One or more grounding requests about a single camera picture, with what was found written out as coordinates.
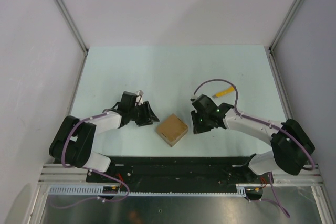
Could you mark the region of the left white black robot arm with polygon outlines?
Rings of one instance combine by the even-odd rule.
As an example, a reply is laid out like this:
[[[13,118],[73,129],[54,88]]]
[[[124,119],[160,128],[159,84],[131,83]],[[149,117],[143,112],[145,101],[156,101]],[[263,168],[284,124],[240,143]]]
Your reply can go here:
[[[136,93],[125,91],[120,101],[98,115],[84,119],[72,115],[65,117],[49,147],[49,155],[65,168],[96,170],[103,181],[112,181],[116,169],[110,165],[110,158],[92,150],[94,139],[101,133],[120,129],[131,121],[137,126],[159,122],[149,102],[142,97],[141,90]]]

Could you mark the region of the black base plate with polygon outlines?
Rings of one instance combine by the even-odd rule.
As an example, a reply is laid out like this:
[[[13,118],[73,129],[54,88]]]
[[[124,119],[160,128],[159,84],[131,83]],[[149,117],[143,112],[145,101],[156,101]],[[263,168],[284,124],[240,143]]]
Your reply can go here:
[[[233,157],[112,157],[107,175],[122,178],[132,193],[235,193],[237,184],[257,184],[249,156]]]

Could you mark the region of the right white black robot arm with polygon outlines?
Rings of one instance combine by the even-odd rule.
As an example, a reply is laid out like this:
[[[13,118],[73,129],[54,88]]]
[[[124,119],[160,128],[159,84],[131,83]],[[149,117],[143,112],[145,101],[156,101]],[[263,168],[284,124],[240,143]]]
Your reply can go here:
[[[191,117],[194,134],[222,128],[250,135],[271,147],[271,151],[253,154],[242,169],[243,179],[254,183],[261,175],[277,169],[298,175],[307,162],[312,162],[315,146],[301,127],[293,120],[285,122],[266,121],[245,115],[231,104],[216,105],[202,94],[192,99]]]

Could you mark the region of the brown cardboard express box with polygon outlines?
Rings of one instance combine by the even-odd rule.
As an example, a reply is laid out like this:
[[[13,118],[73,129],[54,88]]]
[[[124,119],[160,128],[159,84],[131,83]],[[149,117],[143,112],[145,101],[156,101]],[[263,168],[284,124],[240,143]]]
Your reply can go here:
[[[156,132],[170,147],[173,147],[188,132],[188,126],[175,114],[168,116]]]

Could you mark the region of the aluminium corner post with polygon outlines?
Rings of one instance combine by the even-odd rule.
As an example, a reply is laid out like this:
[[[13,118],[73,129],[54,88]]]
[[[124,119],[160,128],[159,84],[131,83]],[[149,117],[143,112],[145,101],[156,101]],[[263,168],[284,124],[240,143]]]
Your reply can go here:
[[[272,40],[271,44],[268,47],[268,50],[270,51],[271,54],[274,52],[279,42],[281,41],[282,37],[285,35],[287,29],[293,22],[297,12],[299,11],[304,1],[305,0],[293,0],[289,10],[286,13],[284,20],[282,21],[279,29],[275,34],[274,39]]]
[[[78,46],[80,47],[81,51],[86,56],[88,53],[88,47],[86,46],[82,35],[74,22],[72,15],[70,14],[64,0],[53,0],[61,13],[63,19],[65,20],[66,25],[68,26],[71,34],[73,35],[75,41],[77,42]]]

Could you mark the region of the left aluminium corner post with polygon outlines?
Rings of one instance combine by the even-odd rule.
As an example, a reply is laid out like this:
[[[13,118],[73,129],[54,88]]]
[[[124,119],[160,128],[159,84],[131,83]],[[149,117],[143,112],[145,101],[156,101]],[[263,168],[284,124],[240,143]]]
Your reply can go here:
[[[74,22],[72,15],[70,14],[64,0],[53,0],[61,13],[63,19],[65,20],[66,25],[68,26],[71,34],[73,35],[75,41],[77,42],[78,46],[80,47],[81,51],[86,56],[88,53],[88,47],[86,46],[82,35]]]

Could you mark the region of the right aluminium side rail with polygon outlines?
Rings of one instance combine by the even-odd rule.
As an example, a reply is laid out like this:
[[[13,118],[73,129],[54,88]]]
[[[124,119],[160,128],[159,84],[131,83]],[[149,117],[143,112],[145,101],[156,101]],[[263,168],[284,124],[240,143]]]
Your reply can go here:
[[[267,59],[268,59],[268,62],[271,68],[271,72],[272,72],[275,84],[276,84],[276,88],[278,91],[278,95],[280,98],[281,106],[284,111],[285,117],[287,119],[288,118],[293,119],[293,112],[290,107],[290,102],[288,99],[287,91],[282,81],[282,77],[281,77],[279,68],[277,66],[275,56],[272,54],[272,51],[268,47],[265,47],[265,51],[266,51]]]

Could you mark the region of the right aluminium corner post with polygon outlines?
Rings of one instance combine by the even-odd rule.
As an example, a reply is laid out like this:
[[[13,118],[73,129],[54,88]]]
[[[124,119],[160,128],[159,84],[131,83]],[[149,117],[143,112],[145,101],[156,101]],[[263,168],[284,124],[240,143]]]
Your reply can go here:
[[[275,34],[274,39],[272,40],[271,44],[268,47],[268,50],[270,51],[271,54],[274,52],[279,42],[281,41],[282,37],[285,35],[287,29],[293,22],[297,12],[299,11],[304,1],[305,0],[293,0],[289,10],[286,13],[284,20],[282,21],[279,29]]]

